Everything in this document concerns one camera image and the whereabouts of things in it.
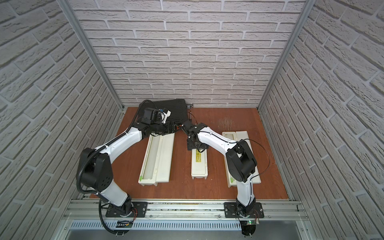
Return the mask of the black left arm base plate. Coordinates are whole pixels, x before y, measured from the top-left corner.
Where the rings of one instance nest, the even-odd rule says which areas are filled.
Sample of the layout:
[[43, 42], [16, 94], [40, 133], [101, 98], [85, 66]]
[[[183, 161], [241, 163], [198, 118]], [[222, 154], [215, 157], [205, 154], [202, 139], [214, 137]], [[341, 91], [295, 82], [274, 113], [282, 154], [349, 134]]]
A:
[[128, 202], [117, 207], [114, 205], [109, 205], [106, 212], [107, 218], [144, 218], [147, 212], [148, 202]]

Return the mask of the cream dispenser lid with label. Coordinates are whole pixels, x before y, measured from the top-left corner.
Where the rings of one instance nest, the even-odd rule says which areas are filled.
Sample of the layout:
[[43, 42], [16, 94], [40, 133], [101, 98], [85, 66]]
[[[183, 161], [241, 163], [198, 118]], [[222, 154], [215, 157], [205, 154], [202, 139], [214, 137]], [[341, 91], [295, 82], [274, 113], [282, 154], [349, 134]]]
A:
[[199, 152], [197, 149], [192, 150], [192, 179], [207, 179], [208, 177], [208, 158], [207, 151]]

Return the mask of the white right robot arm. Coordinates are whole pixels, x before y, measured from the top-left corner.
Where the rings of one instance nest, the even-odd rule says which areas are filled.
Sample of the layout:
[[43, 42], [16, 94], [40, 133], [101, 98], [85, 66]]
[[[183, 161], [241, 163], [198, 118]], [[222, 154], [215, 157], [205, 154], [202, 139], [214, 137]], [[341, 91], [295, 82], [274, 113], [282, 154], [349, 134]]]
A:
[[243, 217], [251, 215], [256, 203], [252, 176], [257, 160], [248, 143], [245, 140], [225, 138], [203, 123], [194, 125], [191, 121], [186, 121], [181, 128], [195, 148], [207, 145], [226, 157], [229, 173], [237, 181], [238, 214]]

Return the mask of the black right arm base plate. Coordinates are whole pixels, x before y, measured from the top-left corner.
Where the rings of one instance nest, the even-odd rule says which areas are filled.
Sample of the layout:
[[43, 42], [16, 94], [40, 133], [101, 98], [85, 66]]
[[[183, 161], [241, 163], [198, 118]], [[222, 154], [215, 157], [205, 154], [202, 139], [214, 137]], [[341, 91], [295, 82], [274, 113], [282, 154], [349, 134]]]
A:
[[225, 202], [224, 203], [225, 218], [258, 218], [265, 217], [264, 210], [261, 203], [251, 202], [247, 207], [244, 207], [237, 202]]

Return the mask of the cream dispenser with lid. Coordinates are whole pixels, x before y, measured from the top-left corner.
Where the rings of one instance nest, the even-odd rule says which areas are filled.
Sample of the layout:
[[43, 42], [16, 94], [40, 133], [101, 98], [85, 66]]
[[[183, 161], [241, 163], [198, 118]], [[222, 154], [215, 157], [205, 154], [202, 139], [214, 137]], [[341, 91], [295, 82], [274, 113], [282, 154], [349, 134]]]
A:
[[175, 133], [150, 136], [138, 183], [142, 186], [170, 181]]

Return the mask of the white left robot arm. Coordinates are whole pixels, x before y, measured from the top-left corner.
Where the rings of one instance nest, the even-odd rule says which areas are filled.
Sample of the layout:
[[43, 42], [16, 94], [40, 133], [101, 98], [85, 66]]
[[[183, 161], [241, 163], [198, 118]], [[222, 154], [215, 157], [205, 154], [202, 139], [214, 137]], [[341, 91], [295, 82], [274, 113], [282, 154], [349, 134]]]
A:
[[168, 135], [178, 130], [174, 122], [146, 125], [134, 123], [123, 133], [109, 142], [81, 152], [76, 175], [77, 190], [81, 194], [94, 194], [105, 203], [112, 205], [119, 215], [129, 216], [132, 212], [132, 199], [114, 181], [112, 163], [134, 144], [150, 135]]

